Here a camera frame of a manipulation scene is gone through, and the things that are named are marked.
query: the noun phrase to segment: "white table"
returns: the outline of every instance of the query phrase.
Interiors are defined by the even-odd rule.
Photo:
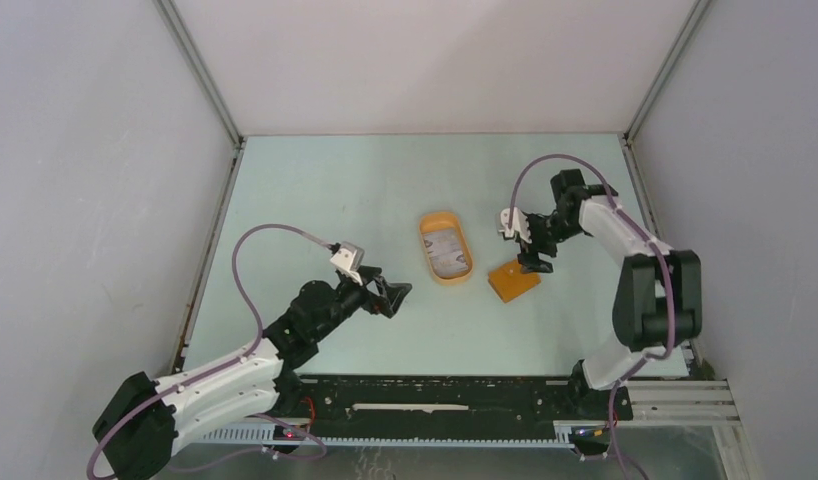
[[[364,264],[413,291],[393,319],[358,312],[320,343],[298,373],[370,375],[568,375],[612,334],[619,268],[585,236],[559,247],[554,273],[509,304],[487,273],[518,247],[497,234],[520,170],[547,153],[594,165],[641,221],[618,138],[589,135],[396,135],[251,137],[232,192],[217,251],[190,338],[185,368],[249,342],[255,322],[232,280],[238,238],[261,223],[288,223],[327,241],[365,249]],[[547,161],[522,184],[518,206],[554,208],[550,177],[576,165]],[[584,172],[587,181],[595,181]],[[435,283],[418,235],[422,215],[459,215],[474,257],[464,284]],[[244,287],[266,324],[281,315],[307,281],[337,282],[329,252],[283,231],[260,232],[242,248]],[[643,376],[685,376],[682,352]]]

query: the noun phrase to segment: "orange plastic container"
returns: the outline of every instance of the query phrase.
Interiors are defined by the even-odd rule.
[[[474,271],[474,259],[456,214],[435,212],[424,215],[418,231],[427,265],[436,282],[456,285],[468,280]]]

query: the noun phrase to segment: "wall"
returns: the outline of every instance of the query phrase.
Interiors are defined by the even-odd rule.
[[[258,135],[620,132],[694,0],[177,4]]]
[[[152,2],[0,2],[0,479],[168,365],[231,157]]]
[[[768,478],[818,478],[818,0],[715,2],[636,153]]]

